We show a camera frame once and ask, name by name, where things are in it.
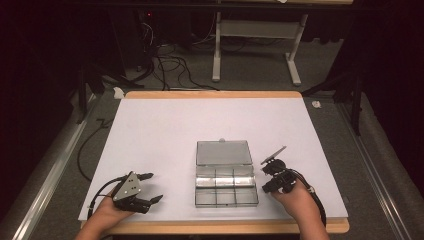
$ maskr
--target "wooden table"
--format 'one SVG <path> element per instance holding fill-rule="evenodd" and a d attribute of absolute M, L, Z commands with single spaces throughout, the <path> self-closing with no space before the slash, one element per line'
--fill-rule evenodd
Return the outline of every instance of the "wooden table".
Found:
<path fill-rule="evenodd" d="M 149 104 L 156 104 L 155 100 L 158 100 L 158 104 L 154 105 L 154 109 L 156 111 L 151 112 L 150 116 L 147 116 L 141 109 L 145 109 L 149 107 Z M 124 174 L 126 167 L 130 167 L 129 170 L 134 170 L 137 173 L 144 172 L 153 172 L 155 176 L 152 179 L 146 180 L 146 183 L 149 182 L 150 187 L 148 187 L 148 191 L 150 191 L 151 195 L 158 195 L 160 193 L 164 194 L 164 198 L 156 205 L 153 205 L 146 215 L 143 214 L 135 214 L 133 219 L 128 219 L 127 222 L 121 222 L 116 227 L 112 228 L 108 233 L 109 234 L 277 234 L 277 233 L 299 233 L 299 229 L 297 227 L 296 222 L 291 219 L 287 213 L 284 212 L 281 204 L 276 203 L 269 195 L 265 194 L 261 190 L 261 186 L 264 182 L 268 181 L 269 176 L 265 177 L 264 174 L 260 171 L 260 165 L 258 165 L 259 161 L 262 161 L 263 158 L 268 157 L 273 153 L 276 147 L 272 146 L 275 143 L 275 146 L 281 146 L 280 141 L 284 141 L 281 139 L 290 139 L 290 142 L 293 145 L 288 144 L 287 150 L 282 153 L 279 158 L 286 162 L 288 167 L 292 167 L 302 174 L 308 179 L 311 185 L 315 187 L 318 192 L 318 196 L 321 198 L 324 206 L 326 207 L 327 212 L 327 231 L 329 233 L 344 233 L 349 230 L 349 222 L 347 220 L 347 212 L 344 208 L 343 202 L 339 195 L 337 186 L 335 185 L 334 178 L 331 174 L 331 171 L 326 162 L 325 156 L 323 155 L 322 148 L 319 145 L 319 140 L 315 135 L 315 130 L 310 122 L 309 115 L 307 114 L 306 107 L 303 103 L 303 99 L 298 92 L 282 92 L 282 91 L 240 91 L 240 92 L 228 92 L 228 91 L 175 91 L 175 92 L 154 92 L 154 91 L 140 91 L 140 92 L 129 92 L 126 95 L 126 99 L 121 102 L 121 105 L 118 109 L 118 113 L 115 118 L 114 125 L 112 126 L 111 132 L 109 134 L 108 141 L 106 142 L 105 149 L 103 151 L 102 157 L 100 159 L 98 168 L 96 170 L 95 176 L 93 178 L 92 185 L 90 186 L 89 193 L 86 198 L 86 202 L 84 204 L 87 205 L 87 202 L 91 201 L 93 193 L 96 192 L 100 186 L 102 186 L 108 180 L 111 180 L 117 177 L 116 174 L 122 173 Z M 244 103 L 255 104 L 255 102 L 265 101 L 267 105 L 264 105 L 264 108 L 268 108 L 268 110 L 263 110 L 262 107 L 257 109 L 256 112 L 250 111 L 249 106 L 246 105 L 246 109 L 239 109 L 237 104 L 241 101 Z M 262 118 L 260 116 L 255 117 L 255 114 L 266 114 L 269 111 L 269 114 L 273 114 L 276 112 L 274 109 L 279 109 L 279 106 L 272 106 L 268 103 L 274 101 L 280 102 L 283 104 L 283 109 L 285 105 L 295 105 L 298 109 L 297 113 L 293 112 L 291 117 L 286 119 L 287 122 L 291 122 L 288 125 L 282 123 L 281 126 L 292 126 L 293 128 L 300 128 L 301 132 L 294 133 L 294 136 L 291 137 L 289 129 L 285 129 L 287 132 L 287 136 L 281 138 L 281 136 L 268 136 L 267 139 L 257 139 L 256 134 L 261 134 L 262 131 L 268 134 L 269 131 L 272 131 L 272 128 L 267 128 L 266 126 L 261 127 L 257 130 L 246 130 L 243 126 L 250 121 L 256 123 L 255 121 L 262 122 Z M 130 111 L 126 112 L 124 109 L 125 105 L 134 105 L 139 106 L 143 105 L 144 107 L 134 108 L 134 112 Z M 192 108 L 191 105 L 194 106 L 202 106 L 206 108 L 206 110 L 202 109 L 193 109 L 192 113 L 196 114 L 197 112 L 200 116 L 195 117 L 193 115 L 192 118 L 186 119 L 181 117 L 185 116 L 184 111 Z M 214 120 L 212 118 L 204 118 L 205 113 L 208 111 L 209 105 L 218 106 L 221 109 L 221 114 L 228 115 L 228 118 L 237 118 L 236 115 L 247 114 L 243 116 L 250 118 L 251 120 L 246 119 L 246 123 L 240 123 L 240 126 L 231 125 L 229 122 L 226 122 L 225 119 L 222 119 L 222 122 L 219 124 L 213 124 L 205 122 L 204 120 Z M 176 112 L 169 112 L 172 109 L 177 109 L 176 111 L 181 112 L 176 115 Z M 276 113 L 276 116 L 286 116 L 285 114 Z M 305 124 L 302 123 L 303 120 L 296 120 L 301 116 L 305 121 Z M 154 119 L 154 121 L 150 122 L 149 125 L 145 125 L 145 119 Z M 175 129 L 175 133 L 169 133 L 167 129 L 161 134 L 162 137 L 158 136 L 157 138 L 152 136 L 148 141 L 141 143 L 137 141 L 141 141 L 139 138 L 146 138 L 143 135 L 142 131 L 156 131 L 152 130 L 155 128 L 154 124 L 160 125 L 162 123 L 171 124 L 171 121 L 175 121 L 176 126 L 179 126 L 180 129 Z M 195 167 L 195 159 L 191 156 L 195 155 L 195 141 L 190 141 L 189 138 L 183 136 L 181 132 L 188 132 L 189 134 L 197 134 L 200 131 L 199 128 L 195 129 L 185 129 L 185 121 L 189 121 L 193 127 L 198 127 L 198 121 L 201 124 L 204 124 L 206 128 L 208 125 L 214 127 L 213 130 L 199 133 L 198 136 L 195 136 L 194 139 L 198 139 L 199 136 L 210 137 L 215 132 L 220 132 L 220 128 L 223 128 L 225 131 L 228 131 L 228 137 L 237 138 L 243 137 L 243 140 L 247 140 L 249 143 L 252 160 L 254 162 L 255 167 L 255 177 L 256 183 L 258 187 L 258 195 L 259 195 L 259 205 L 253 208 L 231 208 L 231 209 L 222 209 L 222 208 L 212 208 L 212 209 L 198 209 L 194 206 L 194 173 L 191 173 Z M 158 129 L 167 128 L 166 126 L 159 126 Z M 240 129 L 244 129 L 243 131 L 252 131 L 255 137 L 252 138 L 250 134 L 245 134 L 243 131 L 239 131 Z M 308 134 L 309 136 L 299 137 L 299 134 Z M 175 143 L 176 146 L 169 146 L 166 142 L 168 138 L 177 137 L 181 139 L 182 143 Z M 158 153 L 156 150 L 152 150 L 151 146 L 156 146 L 154 144 L 156 141 L 163 140 L 162 146 L 160 146 L 161 152 Z M 305 142 L 305 144 L 318 144 L 316 148 L 311 148 L 309 151 L 301 151 L 303 147 L 299 146 L 299 149 L 296 150 L 298 145 L 302 145 L 300 142 Z M 153 144 L 151 146 L 146 146 L 145 150 L 140 150 L 145 145 Z M 171 148 L 170 153 L 166 153 L 167 148 Z M 186 154 L 187 150 L 181 150 L 180 153 L 177 154 L 176 151 L 181 148 L 189 149 L 189 153 Z M 317 156 L 317 159 L 320 159 L 319 162 L 305 160 L 307 158 L 305 154 L 311 154 Z M 180 155 L 183 155 L 182 159 L 177 159 L 175 163 L 166 164 L 166 159 L 169 159 L 170 156 L 174 156 L 178 158 Z M 147 159 L 154 159 L 153 164 L 147 164 L 149 161 Z M 320 169 L 320 174 L 314 174 L 314 168 L 322 168 Z M 166 177 L 168 175 L 172 180 L 170 182 Z M 331 193 L 327 193 L 326 189 L 331 189 Z M 334 199 L 328 199 L 327 195 L 333 194 Z M 87 209 L 83 208 L 80 214 L 80 220 L 84 223 Z M 161 217 L 163 212 L 172 212 L 169 216 Z"/>

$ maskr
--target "gray carpet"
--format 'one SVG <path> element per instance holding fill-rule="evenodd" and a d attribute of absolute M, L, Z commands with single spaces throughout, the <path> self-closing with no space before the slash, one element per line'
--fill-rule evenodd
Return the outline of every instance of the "gray carpet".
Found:
<path fill-rule="evenodd" d="M 341 44 L 301 43 L 295 62 L 303 84 L 301 87 L 294 87 L 290 82 L 288 69 L 283 62 L 282 55 L 282 52 L 288 51 L 289 42 L 281 41 L 266 46 L 265 40 L 255 40 L 255 42 L 255 44 L 248 44 L 236 52 L 231 50 L 238 49 L 237 44 L 224 44 L 223 48 L 228 51 L 223 52 L 220 83 L 211 82 L 213 51 L 208 48 L 208 45 L 193 48 L 191 51 L 178 48 L 174 50 L 172 47 L 168 47 L 162 49 L 161 52 L 172 52 L 172 55 L 184 58 L 190 69 L 192 80 L 198 84 L 210 85 L 221 90 L 303 91 L 325 80 Z M 163 63 L 165 69 L 173 69 L 176 65 L 175 62 Z M 167 72 L 166 82 L 172 88 L 180 88 L 182 85 L 193 87 L 194 85 L 187 78 L 187 73 L 181 75 L 178 80 L 181 71 L 180 67 Z M 156 70 L 156 72 L 158 76 L 161 76 L 160 71 Z M 138 74 L 132 69 L 128 70 L 129 77 L 135 77 Z M 162 82 L 154 76 L 150 76 L 140 83 L 145 84 L 147 89 L 160 90 L 162 88 Z M 119 105 L 119 100 L 113 99 L 112 86 L 106 85 L 106 87 L 103 96 L 98 96 L 98 103 L 87 119 L 87 126 L 31 239 L 72 239 L 79 230 L 80 224 L 77 217 L 89 182 L 78 171 L 78 150 L 84 141 L 99 128 L 100 121 L 98 119 L 113 119 Z M 319 95 L 304 100 L 349 213 L 349 232 L 332 235 L 331 239 L 397 239 L 370 184 L 361 154 L 349 133 L 348 125 L 344 122 L 338 106 L 329 97 L 330 94 L 329 92 L 320 92 Z M 322 108 L 313 108 L 311 104 L 313 100 L 320 100 Z M 423 199 L 393 152 L 366 98 L 363 100 L 362 109 L 361 139 L 367 146 L 381 178 L 397 204 L 411 238 L 420 239 L 424 236 Z M 71 119 L 68 126 L 72 126 L 74 120 L 75 118 Z M 9 216 L 2 222 L 0 239 L 11 239 L 16 232 L 54 163 L 55 150 L 58 151 L 57 149 L 64 145 L 63 141 L 67 139 L 66 133 L 69 134 L 69 129 L 65 127 L 61 136 L 52 145 L 52 149 L 34 171 L 26 189 L 10 210 Z M 109 129 L 99 130 L 81 151 L 81 167 L 90 177 L 95 171 L 108 132 Z M 153 237 L 140 237 L 140 239 L 150 238 Z"/>

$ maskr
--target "plastic compartment box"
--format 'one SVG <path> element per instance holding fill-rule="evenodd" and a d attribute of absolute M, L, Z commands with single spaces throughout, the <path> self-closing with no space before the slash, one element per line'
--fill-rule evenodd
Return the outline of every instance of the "plastic compartment box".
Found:
<path fill-rule="evenodd" d="M 247 141 L 200 141 L 196 165 L 196 207 L 258 205 Z"/>

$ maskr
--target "hand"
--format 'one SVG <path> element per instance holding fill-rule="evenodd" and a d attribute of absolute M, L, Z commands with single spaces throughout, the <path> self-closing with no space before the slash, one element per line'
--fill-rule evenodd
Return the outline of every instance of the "hand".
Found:
<path fill-rule="evenodd" d="M 318 206 L 312 199 L 305 185 L 299 179 L 296 180 L 293 190 L 290 193 L 275 191 L 272 192 L 271 195 L 283 204 L 287 213 L 295 220 L 301 220 L 310 215 L 319 216 L 320 214 Z"/>
<path fill-rule="evenodd" d="M 290 193 L 272 192 L 271 195 L 283 204 L 299 226 L 302 240 L 328 240 L 329 236 L 321 222 L 320 212 L 305 185 L 296 180 Z"/>
<path fill-rule="evenodd" d="M 123 219 L 134 214 L 134 212 L 117 209 L 113 204 L 110 194 L 111 192 L 100 202 L 93 216 L 87 220 L 78 233 L 76 240 L 99 239 L 104 231 L 114 227 Z"/>

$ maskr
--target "black cable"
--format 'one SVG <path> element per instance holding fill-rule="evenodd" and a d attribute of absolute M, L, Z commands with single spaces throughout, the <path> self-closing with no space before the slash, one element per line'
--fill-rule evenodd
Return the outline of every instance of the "black cable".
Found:
<path fill-rule="evenodd" d="M 162 79 L 160 79 L 159 77 L 157 77 L 162 83 L 163 83 L 163 86 L 162 86 L 162 91 L 165 91 L 165 88 L 169 91 L 170 90 L 170 87 L 169 87 L 169 85 L 166 83 L 166 79 L 165 79 L 165 70 L 164 70 L 164 68 L 163 68 L 163 64 L 162 64 L 162 59 L 159 57 L 159 56 L 157 56 L 156 57 L 157 59 L 158 59 L 158 61 L 159 61 L 159 68 L 161 69 L 161 71 L 162 71 Z"/>
<path fill-rule="evenodd" d="M 94 211 L 94 206 L 96 205 L 96 199 L 97 197 L 100 196 L 100 193 L 103 191 L 103 189 L 105 189 L 107 186 L 109 186 L 110 184 L 117 182 L 117 181 L 122 181 L 125 179 L 126 176 L 123 177 L 118 177 L 115 178 L 113 180 L 110 180 L 109 182 L 107 182 L 105 185 L 103 185 L 103 187 L 101 187 L 99 189 L 99 191 L 97 191 L 96 195 L 94 195 L 93 200 L 91 200 L 90 203 L 90 207 L 88 208 L 88 213 L 87 213 L 87 220 L 93 215 L 93 211 Z"/>
<path fill-rule="evenodd" d="M 294 174 L 305 185 L 305 187 L 308 189 L 308 192 L 311 195 L 312 199 L 314 200 L 314 202 L 318 206 L 322 223 L 324 224 L 324 226 L 327 226 L 327 216 L 326 216 L 326 213 L 325 213 L 325 209 L 324 209 L 324 206 L 322 205 L 321 200 L 318 198 L 318 195 L 316 194 L 315 189 L 311 185 L 309 185 L 309 183 L 306 181 L 306 179 L 303 177 L 303 175 L 300 174 L 298 171 L 293 170 L 293 169 L 287 169 L 287 168 L 285 170 Z"/>
<path fill-rule="evenodd" d="M 88 136 L 88 138 L 87 139 L 85 139 L 85 141 L 83 142 L 83 144 L 81 145 L 81 147 L 79 148 L 79 150 L 78 150 L 78 155 L 77 155 L 77 165 L 78 165 L 78 170 L 79 170 L 79 172 L 81 173 L 81 175 L 85 178 L 85 179 L 87 179 L 87 181 L 89 181 L 89 182 L 91 182 L 91 178 L 90 177 L 88 177 L 85 173 L 84 173 L 84 171 L 82 170 L 82 167 L 81 167 L 81 153 L 82 153 L 82 149 L 84 148 L 84 146 L 88 143 L 88 141 L 94 136 L 94 135 L 96 135 L 96 133 L 98 133 L 101 129 L 105 129 L 105 128 L 108 128 L 109 126 L 107 126 L 110 122 L 112 122 L 114 119 L 111 119 L 111 120 L 109 120 L 109 121 L 107 121 L 107 122 L 105 122 L 104 121 L 104 119 L 97 119 L 97 121 L 101 121 L 102 123 L 100 124 L 100 127 L 99 128 L 97 128 L 93 133 L 91 133 L 90 134 L 90 136 Z"/>

